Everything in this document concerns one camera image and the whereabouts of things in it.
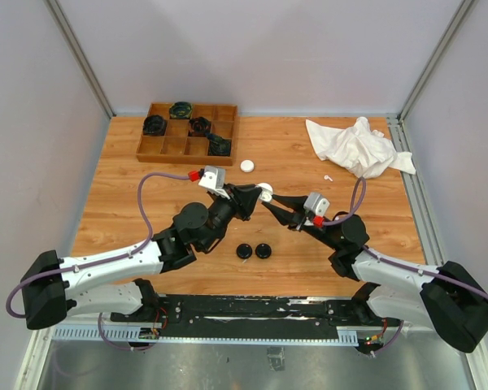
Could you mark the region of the black earbud charging case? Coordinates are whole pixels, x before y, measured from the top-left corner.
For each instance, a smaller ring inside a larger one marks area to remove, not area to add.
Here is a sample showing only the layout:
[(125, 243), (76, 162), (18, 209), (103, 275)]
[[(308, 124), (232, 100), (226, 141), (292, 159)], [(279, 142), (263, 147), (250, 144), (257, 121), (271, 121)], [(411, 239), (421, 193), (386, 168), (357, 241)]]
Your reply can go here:
[(261, 259), (267, 259), (272, 255), (272, 247), (266, 243), (260, 243), (255, 247), (255, 255)]

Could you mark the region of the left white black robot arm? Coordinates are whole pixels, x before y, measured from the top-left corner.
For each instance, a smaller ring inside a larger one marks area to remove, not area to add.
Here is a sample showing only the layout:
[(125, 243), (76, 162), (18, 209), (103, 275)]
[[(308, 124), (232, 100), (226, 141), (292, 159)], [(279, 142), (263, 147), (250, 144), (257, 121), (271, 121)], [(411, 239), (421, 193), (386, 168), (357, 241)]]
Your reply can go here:
[(172, 225), (133, 246), (82, 258), (61, 258), (56, 251), (39, 254), (20, 281), (29, 330), (54, 326), (88, 311), (92, 292), (104, 293), (117, 280), (178, 270), (209, 254), (224, 238), (233, 219), (247, 221), (262, 193), (256, 184), (223, 187), (205, 206), (191, 202)]

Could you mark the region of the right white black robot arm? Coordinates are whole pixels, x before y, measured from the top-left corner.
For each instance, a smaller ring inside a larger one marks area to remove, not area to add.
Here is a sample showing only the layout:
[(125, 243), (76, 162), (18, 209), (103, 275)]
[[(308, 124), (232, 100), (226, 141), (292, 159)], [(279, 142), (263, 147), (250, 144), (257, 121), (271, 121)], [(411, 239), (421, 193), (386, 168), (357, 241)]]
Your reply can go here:
[(325, 217), (329, 201), (320, 193), (275, 195), (264, 206), (281, 225), (331, 248), (329, 262), (339, 276), (363, 282), (352, 305), (358, 323), (397, 319), (433, 329), (451, 347), (471, 353), (488, 332), (488, 293), (459, 263), (420, 265), (369, 247), (356, 213), (362, 201), (353, 196), (349, 211), (334, 219)]

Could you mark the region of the white round case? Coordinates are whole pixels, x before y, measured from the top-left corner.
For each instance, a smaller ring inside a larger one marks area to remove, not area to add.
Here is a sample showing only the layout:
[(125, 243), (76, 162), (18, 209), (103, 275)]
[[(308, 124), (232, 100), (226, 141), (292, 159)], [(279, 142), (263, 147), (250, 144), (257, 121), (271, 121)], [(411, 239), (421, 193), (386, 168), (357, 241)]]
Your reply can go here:
[(251, 173), (255, 169), (255, 164), (253, 161), (246, 159), (241, 162), (240, 169), (245, 173)]
[(261, 188), (261, 194), (259, 195), (259, 200), (262, 202), (270, 202), (272, 200), (273, 189), (268, 183), (259, 183), (258, 187)]

